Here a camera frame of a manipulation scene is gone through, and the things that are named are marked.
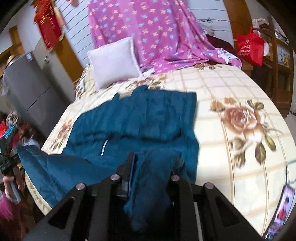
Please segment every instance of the purple floral blanket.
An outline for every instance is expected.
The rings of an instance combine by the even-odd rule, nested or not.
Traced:
[[[133,37],[142,71],[155,73],[206,61],[225,64],[184,0],[91,0],[88,6],[95,48]],[[239,59],[229,64],[241,68]]]

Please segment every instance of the silver screw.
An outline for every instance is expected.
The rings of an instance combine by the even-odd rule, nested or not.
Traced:
[[[83,184],[83,183],[78,183],[77,185],[76,185],[76,189],[77,190],[83,190],[85,188],[85,184]]]
[[[213,185],[212,183],[206,183],[206,184],[205,184],[205,187],[206,187],[207,189],[213,189],[213,188],[214,188],[214,185]]]
[[[178,175],[172,175],[170,178],[171,178],[171,180],[173,182],[176,182],[176,181],[179,181],[180,180],[180,177]]]
[[[119,176],[118,174],[113,174],[113,175],[110,177],[110,179],[111,179],[112,181],[117,181],[119,178],[120,178],[120,176]]]

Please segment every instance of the white tile floor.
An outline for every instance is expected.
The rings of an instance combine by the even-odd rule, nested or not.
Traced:
[[[289,113],[289,115],[285,119],[285,122],[290,129],[294,142],[296,143],[296,116]]]

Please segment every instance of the red hanging decoration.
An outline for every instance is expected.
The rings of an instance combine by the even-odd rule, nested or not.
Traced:
[[[64,32],[58,23],[52,0],[38,1],[34,22],[37,23],[44,43],[49,50],[55,48],[63,39]]]

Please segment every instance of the bed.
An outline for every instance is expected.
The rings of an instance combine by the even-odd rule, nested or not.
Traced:
[[[42,150],[61,153],[73,123],[82,113],[110,100],[115,93],[127,96],[140,85],[196,92],[194,133],[200,143],[196,184],[212,182],[263,235],[285,184],[286,164],[296,158],[296,147],[272,101],[239,68],[203,63],[140,81],[116,83],[98,92],[90,68],[85,73],[86,91],[66,109]],[[247,116],[243,120],[242,112]],[[288,180],[295,178],[296,165],[292,164]],[[47,214],[51,207],[28,175],[26,184],[37,206]]]

